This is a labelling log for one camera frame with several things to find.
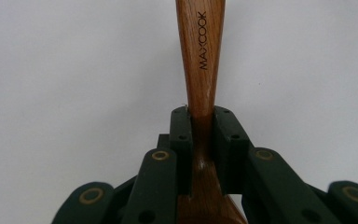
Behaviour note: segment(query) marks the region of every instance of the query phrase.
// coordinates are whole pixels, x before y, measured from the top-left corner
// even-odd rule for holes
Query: wooden handle
[[[210,156],[225,0],[176,0],[176,10],[194,139],[192,195],[179,196],[178,223],[246,224]]]

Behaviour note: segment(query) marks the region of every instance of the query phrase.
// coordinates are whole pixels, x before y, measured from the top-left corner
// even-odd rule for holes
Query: wood grain
[[[176,0],[176,9],[194,139],[192,195],[178,198],[178,223],[245,224],[210,156],[225,0]]]

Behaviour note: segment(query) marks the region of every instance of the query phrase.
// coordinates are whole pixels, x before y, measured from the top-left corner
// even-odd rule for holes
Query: white background
[[[0,223],[118,186],[186,104],[170,1],[0,1]],[[307,183],[358,182],[358,1],[227,1],[216,105]]]

